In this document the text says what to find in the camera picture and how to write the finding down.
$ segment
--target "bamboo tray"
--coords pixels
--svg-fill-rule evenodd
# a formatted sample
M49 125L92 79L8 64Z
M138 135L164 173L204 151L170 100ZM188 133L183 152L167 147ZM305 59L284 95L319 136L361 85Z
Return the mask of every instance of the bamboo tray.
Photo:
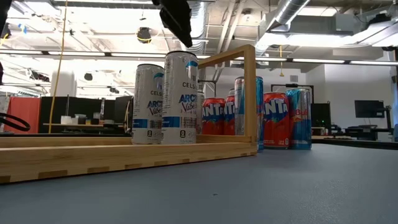
M132 145L131 138L0 138L0 183L253 156L256 147L256 62L251 45L199 61L198 68L244 57L244 136L198 135L196 144Z

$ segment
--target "gray table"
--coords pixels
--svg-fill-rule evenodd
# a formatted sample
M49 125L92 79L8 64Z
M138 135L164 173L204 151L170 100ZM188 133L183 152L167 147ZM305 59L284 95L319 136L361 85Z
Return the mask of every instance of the gray table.
M311 151L0 186L0 223L397 223L398 151Z

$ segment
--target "blue can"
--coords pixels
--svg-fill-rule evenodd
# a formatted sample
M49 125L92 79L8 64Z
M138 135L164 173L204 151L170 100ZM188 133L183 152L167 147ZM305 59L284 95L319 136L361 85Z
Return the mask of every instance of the blue can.
M261 77L256 77L256 103L257 103L257 141L258 151L264 150L264 101L262 100L264 87ZM235 79L235 134L244 135L244 77Z
M311 93L297 88L286 91L289 101L290 148L311 149Z

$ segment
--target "aluminum can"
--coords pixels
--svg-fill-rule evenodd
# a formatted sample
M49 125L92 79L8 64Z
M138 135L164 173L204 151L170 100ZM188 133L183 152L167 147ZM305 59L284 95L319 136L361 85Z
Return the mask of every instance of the aluminum can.
M205 93L198 91L198 104L197 104L197 134L201 134L203 124L201 121L203 103L205 102Z
M290 148L311 149L311 93L296 88L286 91L289 100Z
M234 96L235 95L235 88L232 88L228 92L228 96Z
M198 59L184 51L165 59L162 144L193 144L197 134Z
M158 65L137 67L132 112L132 143L160 144L164 69Z
M235 135L235 96L234 95L229 95L226 97L224 114L225 114L224 135Z
M203 134L224 134L224 107L223 98L205 99L202 111Z
M264 148L287 149L290 136L289 101L285 93L264 94Z
M264 101L263 101L263 81L261 77L256 77L256 113L257 113L257 149L264 149L264 127L262 122ZM244 135L244 77L235 79L235 134Z

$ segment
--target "red can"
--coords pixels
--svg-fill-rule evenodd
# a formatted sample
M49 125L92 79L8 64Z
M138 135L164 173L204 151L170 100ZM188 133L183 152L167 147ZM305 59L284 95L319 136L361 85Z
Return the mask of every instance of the red can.
M264 94L264 147L287 149L290 135L289 102L285 93Z
M207 98L202 109L202 134L224 134L224 107L223 98Z
M235 135L235 96L227 96L225 100L224 134Z

